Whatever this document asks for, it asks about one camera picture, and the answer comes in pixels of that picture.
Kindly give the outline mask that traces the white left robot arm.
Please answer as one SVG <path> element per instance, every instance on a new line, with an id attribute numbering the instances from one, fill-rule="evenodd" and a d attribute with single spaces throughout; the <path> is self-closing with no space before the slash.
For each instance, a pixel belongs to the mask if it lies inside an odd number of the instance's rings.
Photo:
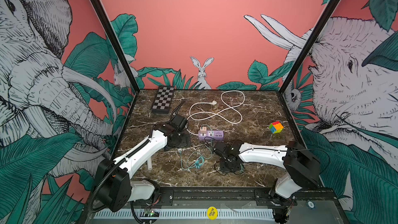
<path id="1" fill-rule="evenodd" d="M 188 145 L 190 135 L 184 133 L 187 124 L 187 118 L 177 114 L 168 122 L 153 125 L 149 135 L 124 155 L 114 160 L 103 160 L 95 174 L 93 192 L 88 200 L 88 211 L 96 213 L 107 208 L 117 212 L 126 203 L 137 200 L 156 203 L 160 196 L 156 182 L 151 179 L 131 179 L 159 150 Z"/>

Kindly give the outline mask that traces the black white chessboard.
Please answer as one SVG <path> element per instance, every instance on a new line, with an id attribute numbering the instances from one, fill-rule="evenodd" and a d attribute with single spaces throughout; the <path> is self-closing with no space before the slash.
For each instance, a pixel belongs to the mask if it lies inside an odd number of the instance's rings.
<path id="1" fill-rule="evenodd" d="M 168 114 L 171 108 L 174 92 L 174 87 L 159 86 L 151 107 L 151 112 L 154 114 Z"/>

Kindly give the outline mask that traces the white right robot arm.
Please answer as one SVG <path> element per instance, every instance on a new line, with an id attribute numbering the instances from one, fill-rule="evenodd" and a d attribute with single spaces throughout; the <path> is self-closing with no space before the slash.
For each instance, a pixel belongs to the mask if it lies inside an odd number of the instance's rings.
<path id="1" fill-rule="evenodd" d="M 284 204 L 301 189 L 319 186 L 320 160 L 300 143 L 291 141 L 281 146 L 261 146 L 237 140 L 217 142 L 212 151 L 220 157 L 220 171 L 235 173 L 244 163 L 261 163 L 284 168 L 287 173 L 277 179 L 266 197 L 275 204 Z"/>

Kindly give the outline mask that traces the black left frame post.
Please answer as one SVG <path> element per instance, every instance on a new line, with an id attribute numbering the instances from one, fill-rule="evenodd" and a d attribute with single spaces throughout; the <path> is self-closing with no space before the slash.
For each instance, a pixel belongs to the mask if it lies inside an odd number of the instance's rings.
<path id="1" fill-rule="evenodd" d="M 119 39 L 116 36 L 116 33 L 113 29 L 113 26 L 108 18 L 108 15 L 103 7 L 101 0 L 90 0 L 90 2 L 96 12 L 97 17 L 99 18 L 99 20 L 101 22 L 102 27 L 105 30 L 106 36 L 108 37 L 108 40 L 110 41 L 111 46 L 113 47 L 119 61 L 121 62 L 122 67 L 124 68 L 124 71 L 126 72 L 126 75 L 131 83 L 134 93 L 135 94 L 139 93 L 140 88 L 131 72 L 131 67 L 129 66 L 129 64 L 126 60 L 126 57 L 122 50 Z"/>

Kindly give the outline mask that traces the black frame post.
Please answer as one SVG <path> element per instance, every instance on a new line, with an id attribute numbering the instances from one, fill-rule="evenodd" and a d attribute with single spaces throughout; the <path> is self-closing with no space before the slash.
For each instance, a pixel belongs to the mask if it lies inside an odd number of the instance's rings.
<path id="1" fill-rule="evenodd" d="M 108 40 L 110 41 L 111 46 L 113 47 L 119 61 L 121 62 L 122 67 L 124 68 L 124 71 L 126 72 L 126 75 L 131 83 L 134 93 L 135 94 L 139 93 L 140 88 L 131 72 L 131 67 L 129 66 L 129 64 L 126 60 L 126 57 L 122 50 L 119 39 L 116 36 L 116 33 L 113 29 L 113 26 L 108 18 L 108 15 L 103 7 L 101 0 L 90 0 L 90 2 L 96 12 L 97 17 L 99 18 L 99 20 L 101 22 L 102 27 L 105 30 L 106 36 L 108 37 Z"/>
<path id="2" fill-rule="evenodd" d="M 290 70 L 286 80 L 284 81 L 283 85 L 279 89 L 279 94 L 282 95 L 288 88 L 290 82 L 293 80 L 295 74 L 299 70 L 301 64 L 307 57 L 307 55 L 310 52 L 310 49 L 314 45 L 315 41 L 317 40 L 318 36 L 322 33 L 326 23 L 330 19 L 331 15 L 335 11 L 336 7 L 338 6 L 339 2 L 341 0 L 329 0 L 319 18 L 317 21 L 316 25 L 313 28 L 313 31 L 311 32 L 308 40 L 306 41 L 304 47 L 302 48 L 299 56 L 294 62 L 294 65 L 292 66 L 292 69 Z"/>

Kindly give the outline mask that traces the colourful puzzle cube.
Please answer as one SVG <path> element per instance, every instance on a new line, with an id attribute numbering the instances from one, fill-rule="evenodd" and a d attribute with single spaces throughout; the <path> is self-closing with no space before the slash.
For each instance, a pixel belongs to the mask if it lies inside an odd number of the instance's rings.
<path id="1" fill-rule="evenodd" d="M 269 125 L 268 129 L 269 129 L 273 134 L 275 134 L 275 133 L 280 133 L 280 132 L 284 129 L 284 126 L 282 125 L 281 122 L 275 121 L 275 122 L 272 122 L 272 123 Z"/>

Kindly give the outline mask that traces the black right frame post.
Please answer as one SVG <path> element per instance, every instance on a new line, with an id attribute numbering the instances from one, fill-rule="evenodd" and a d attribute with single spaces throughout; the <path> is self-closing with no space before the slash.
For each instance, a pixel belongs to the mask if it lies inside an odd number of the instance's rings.
<path id="1" fill-rule="evenodd" d="M 283 85 L 279 89 L 279 94 L 282 95 L 288 88 L 290 82 L 293 80 L 295 74 L 299 70 L 301 64 L 307 57 L 307 55 L 310 52 L 310 49 L 314 45 L 315 41 L 317 40 L 318 36 L 322 33 L 326 23 L 330 19 L 331 15 L 335 11 L 336 7 L 338 6 L 339 2 L 341 0 L 329 0 L 319 18 L 317 21 L 316 25 L 313 28 L 313 31 L 311 32 L 308 40 L 306 41 L 304 47 L 302 48 L 299 56 L 294 62 L 294 65 L 292 66 L 292 69 L 290 70 L 286 80 L 284 81 Z"/>

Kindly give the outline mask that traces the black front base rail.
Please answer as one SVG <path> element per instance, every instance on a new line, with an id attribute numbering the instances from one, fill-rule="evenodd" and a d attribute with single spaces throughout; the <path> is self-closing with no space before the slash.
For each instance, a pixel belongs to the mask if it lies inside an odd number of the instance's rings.
<path id="1" fill-rule="evenodd" d="M 172 206 L 177 201 L 255 201 L 257 206 L 282 208 L 290 206 L 294 200 L 278 196 L 266 187 L 160 187 L 155 189 L 149 199 L 129 200 L 125 193 L 117 197 L 116 205 L 107 208 L 116 212 L 126 204 L 134 206 Z"/>

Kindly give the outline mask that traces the purple power strip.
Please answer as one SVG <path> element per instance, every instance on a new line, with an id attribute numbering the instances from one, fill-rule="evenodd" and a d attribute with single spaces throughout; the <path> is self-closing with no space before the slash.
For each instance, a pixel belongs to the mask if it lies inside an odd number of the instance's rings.
<path id="1" fill-rule="evenodd" d="M 219 130 L 215 130 L 215 131 L 211 131 L 211 130 L 199 131 L 198 132 L 198 137 L 199 137 L 200 140 L 206 140 L 206 141 L 210 141 L 210 140 L 223 141 L 224 140 L 224 132 L 223 131 L 219 131 Z"/>

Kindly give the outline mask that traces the pale pink electric toothbrush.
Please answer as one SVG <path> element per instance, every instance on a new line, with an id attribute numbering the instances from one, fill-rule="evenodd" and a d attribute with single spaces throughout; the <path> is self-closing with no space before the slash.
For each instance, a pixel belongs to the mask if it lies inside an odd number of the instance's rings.
<path id="1" fill-rule="evenodd" d="M 148 170 L 148 171 L 151 171 L 151 170 L 152 170 L 152 159 L 151 159 L 151 158 L 149 158 L 149 159 L 147 160 L 147 170 Z"/>

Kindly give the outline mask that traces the yellow round sticker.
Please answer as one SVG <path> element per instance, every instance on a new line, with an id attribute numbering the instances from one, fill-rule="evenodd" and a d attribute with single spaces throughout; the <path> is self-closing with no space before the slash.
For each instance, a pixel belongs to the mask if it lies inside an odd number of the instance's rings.
<path id="1" fill-rule="evenodd" d="M 215 220 L 215 219 L 217 219 L 217 217 L 218 217 L 218 210 L 217 210 L 217 208 L 214 207 L 214 206 L 209 207 L 209 208 L 207 209 L 207 217 L 208 217 L 210 220 Z"/>

